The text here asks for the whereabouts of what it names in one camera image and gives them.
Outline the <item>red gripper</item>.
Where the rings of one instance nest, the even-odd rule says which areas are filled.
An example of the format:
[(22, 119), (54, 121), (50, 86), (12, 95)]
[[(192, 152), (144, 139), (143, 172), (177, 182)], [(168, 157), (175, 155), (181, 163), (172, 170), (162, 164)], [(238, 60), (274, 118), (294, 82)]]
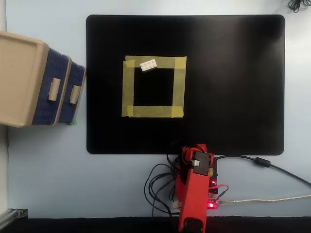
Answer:
[(181, 157), (182, 158), (195, 158), (196, 152), (207, 153), (206, 144), (195, 144), (195, 145), (182, 147)]

